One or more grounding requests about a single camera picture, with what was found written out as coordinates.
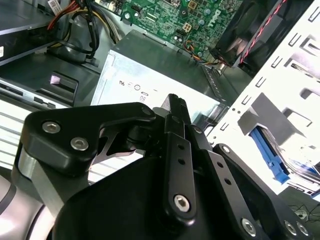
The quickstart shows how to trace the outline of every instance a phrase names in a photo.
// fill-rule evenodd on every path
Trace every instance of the screw hole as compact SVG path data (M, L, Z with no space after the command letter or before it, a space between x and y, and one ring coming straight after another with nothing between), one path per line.
M228 178L225 178L224 181L226 184L231 185L231 181Z
M179 159L178 159L178 162L179 162L181 165L185 165L185 164L186 164L185 160L183 160L182 158L179 158Z

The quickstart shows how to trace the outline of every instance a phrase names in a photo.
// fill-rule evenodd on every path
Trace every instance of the silver metal panel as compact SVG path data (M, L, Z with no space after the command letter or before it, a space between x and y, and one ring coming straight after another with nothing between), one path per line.
M264 93L277 109L285 113L291 110L297 113L288 117L289 121L302 132L312 149L303 142L299 147L292 147L295 159L303 164L315 165L319 162L320 151L320 115L319 96L319 50L313 46L320 43L320 0L314 0L307 11L295 24L274 51L265 65L240 94L227 114L207 136L214 144L224 143L275 192L280 193L288 185L280 185L269 170L257 145L251 137L241 131L238 120L253 104L257 97ZM304 99L305 90L312 94ZM320 189L316 182L305 181L293 174L290 175L293 187L308 194Z
M89 186L85 177L57 177L55 170L41 165L36 159L29 156L24 148L19 156L18 168L26 178L32 181L54 218L70 197Z
M0 0L0 35L43 27L52 16L21 0Z
M33 226L29 240L45 240L54 226L55 219L49 209L45 207L37 218Z
M249 135L257 126L268 129L280 147L299 147L305 138L288 118L261 93L238 121L244 135Z
M31 4L34 7L37 7L38 5L42 5L46 9L50 9L49 4L48 4L48 0L21 0L21 1L24 1L28 4ZM69 0L60 0L59 2L60 2L60 6L62 9L66 8L70 4Z
M237 100L252 80L252 77L239 67L225 67L222 72L203 67L203 71L214 94L228 106L231 106Z
M2 183L7 180L0 176L0 181ZM0 239L26 239L30 226L41 206L41 203L17 189L11 203L0 215Z
M132 30L109 52L91 104L142 102L154 108L168 94L186 101L192 121L220 103L200 65Z
M40 50L42 50L42 49L45 49L46 47L48 47L48 46L50 46L50 45L52 45L52 44L53 44L53 42L50 42L50 43L47 43L47 44L45 44L45 45L42 45L42 46L33 48L33 49L29 50L29 51L25 51L25 52L23 52L23 53L21 53L21 54L15 55L15 56L13 56L13 57L7 58L6 60L2 60L2 61L0 61L0 66L3 66L3 65L5 65L5 64L7 64L7 63L10 63L10 62L14 61L14 60L23 58L24 56L27 56L27 55L29 55L29 54L32 54L32 53L34 53L34 52L36 52L36 51L40 51Z
M55 108L66 108L68 105L59 99L39 93L40 90L51 90L51 78L53 72L61 73L79 82L74 106L89 106L94 95L99 74L88 68L73 65L66 61L47 54L32 54L0 67L0 92L12 95L15 98L24 99L32 104L54 105ZM15 94L8 90L13 89L23 95ZM43 100L43 104L34 99Z
M6 196L9 188L10 188L10 182L8 182L4 177L0 176L0 202L4 197Z

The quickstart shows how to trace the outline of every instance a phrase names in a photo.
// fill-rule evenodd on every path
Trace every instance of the cable bundle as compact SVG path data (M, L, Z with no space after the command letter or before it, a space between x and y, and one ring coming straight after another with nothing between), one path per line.
M63 16L73 14L69 21L67 33L64 36L63 40L57 39L56 40L57 43L50 47L58 48L58 47L65 46L77 52L86 54L87 59L93 59L100 45L100 34L98 31L98 23L96 21L96 18L98 18L103 23L103 26L106 28L107 32L109 33L112 42L114 44L119 42L122 37L118 33L118 30L115 24L111 21L111 19L108 16L106 16L106 14L101 9L99 9L98 6L99 5L90 2L90 0L78 0L78 1L73 0L64 10L62 10L57 16L54 17L54 19L50 22L50 24L47 27L48 31L51 31L55 27L56 23ZM75 20L75 18L78 16L81 16L86 20L90 37L91 37L91 44L90 44L91 50L83 49L81 47L78 47L68 42L71 36L72 23ZM86 63L86 61L74 61L71 59L68 59L68 61L72 61L77 64Z
M226 64L223 60L221 59L216 59L214 62L208 62L208 61L204 61L202 60L196 53L195 53L195 48L193 46L193 43L192 41L190 40L187 40L185 43L184 43L184 48L185 50L191 55L191 57L199 64L203 64L203 65L207 65L207 66L215 66L215 65L218 65L218 64Z

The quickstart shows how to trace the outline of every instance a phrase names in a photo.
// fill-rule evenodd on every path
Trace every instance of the green circuit board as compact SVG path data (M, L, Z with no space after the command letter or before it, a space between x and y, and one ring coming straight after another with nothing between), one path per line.
M209 49L215 47L243 0L120 1L116 13L122 19L181 49L191 40L195 53L212 62Z

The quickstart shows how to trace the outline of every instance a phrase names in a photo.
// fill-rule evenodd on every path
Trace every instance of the black metal arm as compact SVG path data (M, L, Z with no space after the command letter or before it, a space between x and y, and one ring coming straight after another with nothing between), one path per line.
M212 149L183 99L170 94L162 108L125 103L27 117L13 174L57 215L54 240L313 239L228 146ZM92 164L136 149L143 158L88 185Z

